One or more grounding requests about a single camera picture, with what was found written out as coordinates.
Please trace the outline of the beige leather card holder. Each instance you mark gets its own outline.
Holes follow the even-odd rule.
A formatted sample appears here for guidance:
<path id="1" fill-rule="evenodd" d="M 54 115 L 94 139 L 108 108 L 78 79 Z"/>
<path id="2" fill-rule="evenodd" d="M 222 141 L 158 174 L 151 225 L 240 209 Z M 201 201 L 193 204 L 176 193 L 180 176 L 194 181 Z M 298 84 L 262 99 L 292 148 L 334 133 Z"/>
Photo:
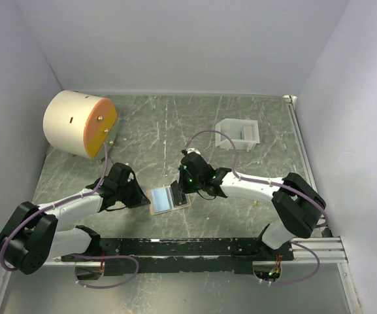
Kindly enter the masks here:
<path id="1" fill-rule="evenodd" d="M 149 190 L 147 196 L 150 200 L 149 209 L 151 215 L 169 213 L 179 209 L 186 209 L 191 206 L 191 200 L 187 195 L 183 195 L 182 203 L 174 201 L 170 186 Z"/>

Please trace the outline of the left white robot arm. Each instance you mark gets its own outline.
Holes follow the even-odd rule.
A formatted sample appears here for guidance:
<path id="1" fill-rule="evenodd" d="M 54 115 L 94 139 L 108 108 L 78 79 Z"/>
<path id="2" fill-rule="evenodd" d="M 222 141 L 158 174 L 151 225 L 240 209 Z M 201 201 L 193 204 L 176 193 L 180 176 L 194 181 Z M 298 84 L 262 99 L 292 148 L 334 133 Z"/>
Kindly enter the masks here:
<path id="1" fill-rule="evenodd" d="M 80 255 L 92 261 L 101 255 L 101 236 L 79 219 L 103 211 L 150 204 L 131 167 L 115 163 L 94 183 L 69 197 L 35 205 L 17 206 L 0 232 L 0 263 L 8 271 L 26 275 L 36 272 L 47 260 Z"/>

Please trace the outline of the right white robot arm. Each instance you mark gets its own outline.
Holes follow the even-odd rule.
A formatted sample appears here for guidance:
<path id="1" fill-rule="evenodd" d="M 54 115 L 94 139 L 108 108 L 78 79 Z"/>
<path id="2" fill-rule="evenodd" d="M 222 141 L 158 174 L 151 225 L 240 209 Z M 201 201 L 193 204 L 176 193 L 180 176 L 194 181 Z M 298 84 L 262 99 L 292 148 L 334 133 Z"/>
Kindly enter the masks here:
<path id="1" fill-rule="evenodd" d="M 324 215 L 325 200 L 297 173 L 264 178 L 214 169 L 195 149 L 183 150 L 178 188 L 184 194 L 203 191 L 216 198 L 245 198 L 271 204 L 278 218 L 264 228 L 256 245 L 257 255 L 270 260 L 295 237 L 309 238 Z"/>

